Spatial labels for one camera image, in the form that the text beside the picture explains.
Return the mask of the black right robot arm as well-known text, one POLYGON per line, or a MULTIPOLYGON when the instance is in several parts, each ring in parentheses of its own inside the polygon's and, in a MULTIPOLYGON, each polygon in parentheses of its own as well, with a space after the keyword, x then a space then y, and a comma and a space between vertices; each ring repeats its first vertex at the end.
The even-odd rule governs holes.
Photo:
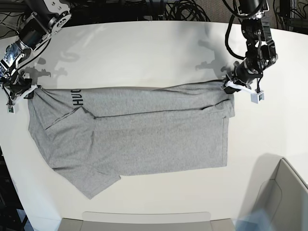
POLYGON ((27 0, 31 13, 17 30, 18 39, 10 44, 0 61, 0 84, 16 99, 32 87, 20 73, 20 63, 57 34, 72 14, 66 0, 27 0))

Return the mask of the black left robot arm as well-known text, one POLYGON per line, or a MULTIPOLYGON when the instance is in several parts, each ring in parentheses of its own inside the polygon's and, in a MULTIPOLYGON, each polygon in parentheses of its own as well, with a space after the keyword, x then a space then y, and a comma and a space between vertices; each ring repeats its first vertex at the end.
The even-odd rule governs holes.
POLYGON ((231 12, 225 34, 225 47, 231 56, 242 62, 234 63, 233 70, 226 74, 222 88, 227 94, 250 90, 250 84, 256 79, 257 90, 253 93, 259 94, 261 93, 259 83, 264 71, 278 60, 270 24, 265 16, 269 11, 269 4, 266 0, 240 0, 239 6, 234 0, 233 7, 230 7, 225 0, 223 3, 231 12), (235 54, 229 46, 229 36, 235 18, 241 21, 241 32, 246 39, 245 56, 235 54))

